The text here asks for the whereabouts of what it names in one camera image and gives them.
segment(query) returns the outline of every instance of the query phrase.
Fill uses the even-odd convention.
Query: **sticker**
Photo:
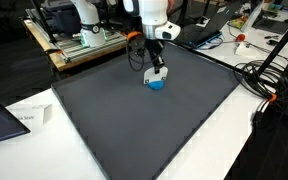
[[[225,11],[225,9],[226,9],[226,7],[219,8],[217,13],[221,13],[221,12]]]

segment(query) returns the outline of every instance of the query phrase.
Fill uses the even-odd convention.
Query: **black mat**
[[[175,46],[163,58],[169,74],[159,91],[125,55],[53,85],[108,179],[156,179],[238,84],[231,70]]]

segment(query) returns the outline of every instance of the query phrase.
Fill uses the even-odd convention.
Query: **blue object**
[[[153,90],[160,90],[164,86],[164,81],[154,81],[148,83],[148,86]]]

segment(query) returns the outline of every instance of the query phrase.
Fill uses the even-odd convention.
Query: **white table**
[[[288,19],[288,12],[284,12],[284,11],[281,11],[279,13],[279,16],[277,18],[275,18],[275,20],[277,20],[277,21],[284,21],[285,19]],[[274,46],[267,44],[268,40],[264,39],[264,36],[277,35],[275,33],[270,33],[267,31],[254,29],[254,28],[250,28],[245,33],[242,33],[239,29],[236,29],[233,27],[231,27],[230,30],[231,30],[231,33],[235,36],[238,36],[239,34],[244,34],[246,36],[245,40],[256,45],[256,46],[259,46],[259,47],[262,47],[262,48],[265,48],[265,49],[268,49],[271,51],[274,49]],[[229,42],[229,41],[235,40],[235,38],[232,35],[230,35],[230,33],[229,33],[228,25],[225,25],[221,31],[222,31],[223,36],[224,36],[224,42]],[[198,50],[198,52],[201,52],[201,53],[203,53],[209,57],[212,57],[214,59],[222,61],[228,65],[231,65],[231,66],[236,66],[239,63],[249,63],[249,62],[254,60],[254,58],[235,55],[236,48],[237,48],[236,43],[223,43],[214,49]],[[269,55],[268,53],[265,53],[265,52],[258,50],[256,48],[252,48],[252,49],[254,49],[259,54],[259,56],[264,57],[261,60],[265,60],[266,57]],[[288,43],[284,46],[284,48],[281,50],[279,55],[288,58]],[[281,57],[276,57],[273,62],[278,63],[284,67],[287,65],[287,61]]]
[[[256,32],[250,31],[247,38],[256,36]],[[264,46],[266,41],[263,38],[248,40],[272,49]],[[232,65],[251,60],[235,56],[232,46],[234,44],[225,44],[204,53]],[[281,54],[288,57],[288,49]],[[238,86],[183,147],[159,179],[223,179],[252,132],[252,114],[261,102],[262,99]],[[105,179],[51,90],[11,107],[18,104],[52,104],[51,119],[37,126],[23,121],[32,130],[31,134],[0,142],[0,180]]]

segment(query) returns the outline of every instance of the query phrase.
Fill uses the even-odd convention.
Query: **floor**
[[[193,4],[188,14],[201,14],[202,10],[203,5]],[[48,89],[57,81],[41,52],[24,36],[0,44],[0,102],[4,106]],[[288,118],[269,107],[264,121],[269,126],[254,131],[225,179],[288,179]]]

